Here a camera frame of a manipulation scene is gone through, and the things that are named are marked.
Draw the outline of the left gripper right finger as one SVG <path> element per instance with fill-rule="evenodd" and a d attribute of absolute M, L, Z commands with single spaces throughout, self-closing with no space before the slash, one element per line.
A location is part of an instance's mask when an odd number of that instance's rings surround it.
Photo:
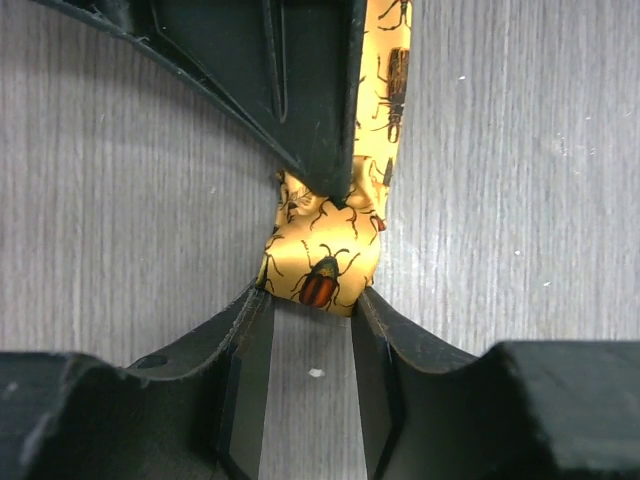
<path fill-rule="evenodd" d="M 639 345 L 504 341 L 473 356 L 375 290 L 351 321 L 371 479 L 635 479 Z"/>

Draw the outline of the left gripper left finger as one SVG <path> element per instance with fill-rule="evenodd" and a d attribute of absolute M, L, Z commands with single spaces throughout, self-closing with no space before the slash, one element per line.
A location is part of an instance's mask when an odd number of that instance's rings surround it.
<path fill-rule="evenodd" d="M 1 355 L 5 479 L 255 479 L 272 296 L 228 307 L 127 368 L 78 352 Z"/>

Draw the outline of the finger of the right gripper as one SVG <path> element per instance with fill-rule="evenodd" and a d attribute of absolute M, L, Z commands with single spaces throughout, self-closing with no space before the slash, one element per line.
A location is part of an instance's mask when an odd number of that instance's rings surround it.
<path fill-rule="evenodd" d="M 281 162 L 334 199 L 351 181 L 364 1 L 265 1 L 268 84 Z"/>
<path fill-rule="evenodd" d="M 320 189 L 317 82 L 270 71 L 259 1 L 48 1 L 46 7 L 124 40 L 180 78 Z"/>

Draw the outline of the yellow beetle print tie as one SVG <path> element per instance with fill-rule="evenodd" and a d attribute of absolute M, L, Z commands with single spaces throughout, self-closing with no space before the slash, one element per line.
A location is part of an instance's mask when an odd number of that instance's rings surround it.
<path fill-rule="evenodd" d="M 274 231 L 256 281 L 277 297 L 349 316 L 373 283 L 402 131 L 412 15 L 409 1 L 366 4 L 346 196 L 332 200 L 278 173 Z"/>

